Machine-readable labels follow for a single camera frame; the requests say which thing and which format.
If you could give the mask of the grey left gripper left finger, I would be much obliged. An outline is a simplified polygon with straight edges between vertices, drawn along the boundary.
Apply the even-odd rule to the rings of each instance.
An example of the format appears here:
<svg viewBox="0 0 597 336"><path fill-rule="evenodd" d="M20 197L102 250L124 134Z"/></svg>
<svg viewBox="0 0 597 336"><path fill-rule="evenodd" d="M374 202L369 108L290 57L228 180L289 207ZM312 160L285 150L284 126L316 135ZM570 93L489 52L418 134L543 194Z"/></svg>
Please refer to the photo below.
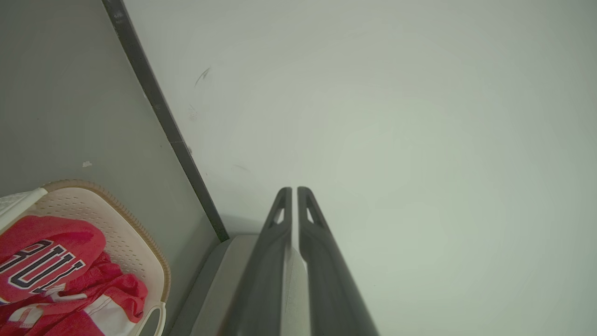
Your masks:
<svg viewBox="0 0 597 336"><path fill-rule="evenodd" d="M280 189L222 320L220 336L279 336L286 249L292 244L292 188Z"/></svg>

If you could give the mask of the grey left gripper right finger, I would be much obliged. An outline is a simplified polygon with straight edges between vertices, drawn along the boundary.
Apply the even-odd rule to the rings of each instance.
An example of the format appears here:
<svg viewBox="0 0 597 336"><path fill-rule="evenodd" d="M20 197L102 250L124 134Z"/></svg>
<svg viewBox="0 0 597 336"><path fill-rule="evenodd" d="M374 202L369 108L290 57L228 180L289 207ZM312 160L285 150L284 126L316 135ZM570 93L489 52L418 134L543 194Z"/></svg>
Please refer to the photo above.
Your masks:
<svg viewBox="0 0 597 336"><path fill-rule="evenodd" d="M312 336L377 336L379 332L313 191L298 187L297 199Z"/></svg>

